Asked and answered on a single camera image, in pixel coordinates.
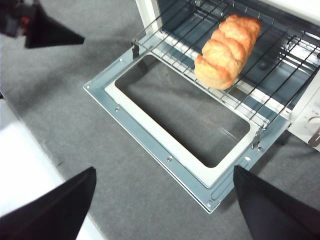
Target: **gray floor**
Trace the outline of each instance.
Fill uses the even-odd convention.
[[[234,191],[205,213],[82,89],[142,29],[135,1],[41,2],[85,44],[27,50],[1,37],[1,92],[66,179],[97,169],[90,213],[106,238],[250,239]],[[320,209],[320,153],[290,133],[252,172]]]

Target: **bread loaf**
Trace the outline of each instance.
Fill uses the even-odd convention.
[[[194,74],[215,89],[229,88],[246,64],[261,29],[256,18],[230,15],[194,60]]]

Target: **white surface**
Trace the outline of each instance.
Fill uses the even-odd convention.
[[[221,160],[216,167],[207,167],[194,155],[183,147],[174,137],[164,130],[156,121],[147,115],[130,98],[115,86],[115,82],[109,84],[104,90],[125,109],[146,131],[148,131],[172,156],[189,169],[207,187],[211,187],[224,173],[231,163],[249,146],[254,139],[258,126],[250,124],[249,132],[237,143],[237,145]]]
[[[0,126],[1,217],[41,197],[64,180],[3,99]],[[104,240],[89,215],[77,240]]]
[[[266,4],[320,25],[320,0],[260,0]]]

